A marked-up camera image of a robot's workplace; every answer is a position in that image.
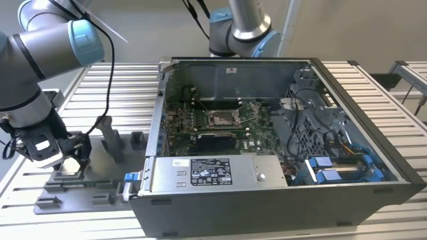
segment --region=power supply label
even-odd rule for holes
[[[193,186],[232,185],[229,158],[190,159],[190,184]]]

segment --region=metal case panel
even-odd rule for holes
[[[145,196],[129,201],[149,237],[216,236],[356,226],[409,186],[320,186]]]

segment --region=sticker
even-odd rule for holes
[[[188,167],[189,166],[189,159],[173,159],[172,166],[173,167]]]
[[[229,158],[190,159],[190,184],[193,186],[232,185]]]
[[[225,68],[225,73],[226,74],[236,74],[237,73],[237,68],[236,67]]]

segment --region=wall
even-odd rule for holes
[[[425,0],[303,0],[287,56],[356,60],[384,72],[427,60]]]
[[[190,2],[208,32],[209,22],[205,15],[197,2]],[[210,11],[228,7],[228,0],[204,2]],[[262,1],[264,10],[272,18],[272,26],[278,31],[283,29],[288,2]],[[94,0],[90,9],[129,41],[125,43],[113,37],[118,62],[154,62],[162,56],[208,56],[208,40],[180,0]]]

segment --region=cable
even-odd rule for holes
[[[415,113],[413,113],[415,116],[419,114],[420,109],[421,109],[421,105],[417,105],[416,110],[415,110]]]
[[[409,92],[411,92],[411,90],[412,90],[412,87],[413,87],[413,86],[411,86],[411,87],[408,88],[408,90],[407,90],[407,93],[405,93],[405,95],[404,95],[404,98],[403,98],[401,104],[404,104],[404,103],[405,103],[405,100],[407,100],[407,97],[408,97]]]
[[[201,7],[201,9],[202,9],[202,12],[204,12],[204,14],[205,14],[205,17],[206,17],[208,19],[210,19],[210,13],[209,13],[209,9],[208,9],[208,7],[206,7],[205,1],[204,1],[204,0],[197,0],[197,3],[198,3],[198,5],[200,5],[200,7]]]
[[[70,5],[73,6],[74,10],[78,12],[78,14],[82,16],[82,19],[85,19],[93,27],[105,35],[108,38],[109,44],[110,44],[110,73],[109,73],[109,80],[108,80],[108,87],[106,87],[106,99],[105,99],[105,110],[101,116],[96,119],[93,126],[89,128],[89,130],[85,132],[85,135],[89,135],[102,119],[105,118],[108,111],[109,111],[109,96],[110,96],[110,91],[112,91],[112,82],[113,82],[113,75],[114,75],[114,65],[116,65],[116,49],[114,49],[114,43],[108,35],[108,33],[100,28],[100,26],[86,17],[86,15],[82,13],[80,8],[77,7],[77,4],[74,3],[73,0],[69,0]]]
[[[319,93],[315,89],[312,89],[312,88],[301,88],[301,89],[299,89],[299,90],[292,94],[292,96],[291,96],[291,102],[292,102],[293,99],[299,99],[301,102],[304,102],[304,100],[297,97],[299,92],[300,92],[300,91],[304,91],[304,90],[312,91],[312,92],[315,92],[315,93],[317,93],[317,94],[320,95],[320,93]],[[337,146],[340,146],[340,142],[339,142],[339,141],[340,141],[340,140],[339,140],[340,138],[339,138],[339,135],[337,135],[337,133],[336,133],[335,131],[332,131],[332,129],[329,128],[329,126],[319,119],[319,117],[317,117],[317,115],[316,115],[316,110],[315,110],[315,112],[313,112],[312,115],[313,115],[315,120],[320,123],[320,125],[321,125],[321,126],[325,128],[325,130],[327,130],[327,132],[323,134],[323,141],[324,141],[325,138],[327,138],[327,134],[331,133],[332,136],[333,136],[335,144],[336,144]],[[299,105],[297,105],[296,100],[295,100],[295,119],[293,119],[293,126],[292,126],[292,129],[291,129],[291,135],[289,135],[289,137],[288,137],[288,139],[287,139],[287,143],[285,143],[285,150],[287,150],[288,154],[289,154],[297,161],[301,162],[301,159],[300,159],[297,153],[293,154],[293,153],[291,152],[291,149],[289,149],[291,141],[292,141],[292,138],[293,138],[293,135],[295,135],[295,132],[296,132],[297,122],[299,122]]]
[[[340,145],[344,147],[344,149],[347,150],[348,153],[351,153],[352,155],[355,155],[355,152],[351,151],[351,149],[344,145],[344,143],[341,143]]]
[[[348,147],[349,149],[351,149],[351,148],[361,149],[363,151],[367,152],[367,155],[372,158],[372,151],[371,151],[368,148],[365,148],[364,146],[361,146],[360,144],[353,143],[353,144],[348,145],[347,147]]]
[[[186,0],[186,3],[185,3],[184,0],[181,0],[181,3],[185,5],[185,8],[186,8],[186,10],[188,10],[188,12],[189,12],[189,14],[190,14],[190,16],[192,16],[192,19],[193,19],[194,23],[197,24],[197,26],[198,26],[198,28],[200,28],[200,30],[201,30],[201,32],[202,32],[205,38],[209,40],[209,36],[208,36],[208,34],[206,34],[205,30],[202,29],[202,26],[201,26],[201,24],[200,24],[200,22],[198,22],[197,12],[196,12],[196,10],[194,10],[193,5],[190,4],[189,0]]]
[[[9,160],[13,158],[16,152],[16,137],[10,134],[10,140],[4,146],[1,158],[2,160]]]

